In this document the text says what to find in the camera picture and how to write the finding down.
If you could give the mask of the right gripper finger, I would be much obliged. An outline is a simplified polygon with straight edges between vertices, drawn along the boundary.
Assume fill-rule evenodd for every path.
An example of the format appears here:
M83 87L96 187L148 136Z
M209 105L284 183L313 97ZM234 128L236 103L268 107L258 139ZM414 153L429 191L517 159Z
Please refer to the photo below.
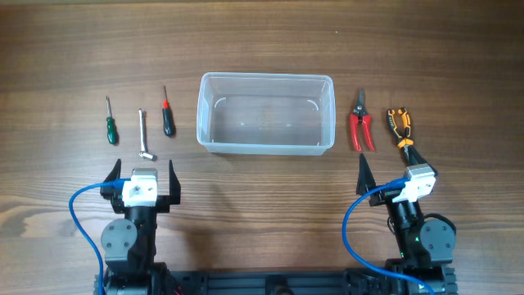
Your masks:
M420 153L417 151L415 146L411 145L410 146L410 165L415 166L415 165L421 165L421 164L428 164L430 168L433 170L435 176L438 175L438 171L431 164L429 164L425 158L423 158L420 155Z
M356 184L356 194L364 195L369 190L376 188L373 173L363 153L359 154L359 176Z

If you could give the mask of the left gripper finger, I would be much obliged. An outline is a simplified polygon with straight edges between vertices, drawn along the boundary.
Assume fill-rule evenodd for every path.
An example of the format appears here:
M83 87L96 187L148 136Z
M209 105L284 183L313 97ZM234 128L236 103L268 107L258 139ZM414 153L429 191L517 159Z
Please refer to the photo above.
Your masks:
M169 204L179 205L181 202L181 184L174 172L173 161L169 161Z
M111 200L114 196L121 193L121 188L117 184L113 184L116 180L120 179L121 172L121 160L118 159L109 173L109 175L104 179L104 184L110 184L108 186L103 186L100 188L100 195L106 199Z

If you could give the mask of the orange black long-nose pliers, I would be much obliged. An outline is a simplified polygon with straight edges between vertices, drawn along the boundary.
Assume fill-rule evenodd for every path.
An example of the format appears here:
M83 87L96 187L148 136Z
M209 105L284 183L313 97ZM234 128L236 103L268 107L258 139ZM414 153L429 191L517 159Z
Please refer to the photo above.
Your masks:
M408 164L410 166L421 164L422 162L418 159L416 149L414 148L411 118L407 109L405 107L401 107L397 111L388 109L386 111L386 121L396 141L396 146L404 152Z

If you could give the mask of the green handled screwdriver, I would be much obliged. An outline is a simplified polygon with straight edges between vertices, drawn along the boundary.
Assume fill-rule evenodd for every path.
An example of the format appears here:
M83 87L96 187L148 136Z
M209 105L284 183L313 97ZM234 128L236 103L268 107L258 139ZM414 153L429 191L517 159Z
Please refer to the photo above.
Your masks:
M109 144L116 145L119 140L119 135L116 130L115 120L111 112L111 102L110 98L106 97L106 108L107 108L107 118L106 118L106 129L107 129L107 139Z

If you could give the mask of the black red screwdriver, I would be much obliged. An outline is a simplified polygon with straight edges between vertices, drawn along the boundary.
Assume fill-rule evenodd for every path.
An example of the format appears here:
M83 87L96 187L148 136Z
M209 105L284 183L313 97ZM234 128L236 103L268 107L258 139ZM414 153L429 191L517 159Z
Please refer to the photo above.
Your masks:
M168 96L167 96L167 88L164 85L164 101L162 104L162 115L163 115L163 130L164 134L167 137L172 137L175 135L176 129L174 125L174 118L173 113L169 104Z

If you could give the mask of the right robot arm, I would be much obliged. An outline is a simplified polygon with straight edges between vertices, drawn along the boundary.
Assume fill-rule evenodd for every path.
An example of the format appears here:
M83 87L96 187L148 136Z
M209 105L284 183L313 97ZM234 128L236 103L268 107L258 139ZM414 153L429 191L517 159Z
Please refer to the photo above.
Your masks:
M437 213L424 214L419 200L431 193L438 172L413 147L407 148L409 165L403 177L378 186L364 155L359 156L356 208L364 200L369 206L384 206L388 229L395 236L400 258L377 267L359 257L362 270L347 273L349 294L456 294L453 261L457 228Z

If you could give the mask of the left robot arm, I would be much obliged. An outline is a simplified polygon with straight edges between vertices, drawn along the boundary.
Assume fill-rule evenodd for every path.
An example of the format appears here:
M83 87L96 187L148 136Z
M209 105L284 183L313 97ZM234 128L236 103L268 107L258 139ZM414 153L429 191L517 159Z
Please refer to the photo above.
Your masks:
M181 201L181 185L169 163L169 193L158 193L158 171L135 168L131 177L120 177L121 161L103 181L101 196L121 219L102 231L105 251L102 273L95 277L95 294L182 294L183 288L156 255L157 216Z

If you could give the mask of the clear plastic container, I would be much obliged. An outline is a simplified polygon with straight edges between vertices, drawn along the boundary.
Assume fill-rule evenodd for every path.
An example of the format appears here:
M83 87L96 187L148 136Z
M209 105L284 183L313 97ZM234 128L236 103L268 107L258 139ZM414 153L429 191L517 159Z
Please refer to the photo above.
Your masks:
M321 156L335 143L336 99L327 75L208 72L196 138L211 153Z

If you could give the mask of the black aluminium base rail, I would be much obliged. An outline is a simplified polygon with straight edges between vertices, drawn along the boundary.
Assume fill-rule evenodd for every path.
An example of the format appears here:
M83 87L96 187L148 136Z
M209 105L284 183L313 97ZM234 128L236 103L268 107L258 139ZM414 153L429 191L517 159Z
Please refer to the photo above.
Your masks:
M453 268L430 271L418 282L385 276L368 269L344 271L210 273L178 271L156 285L104 278L104 294L456 294Z

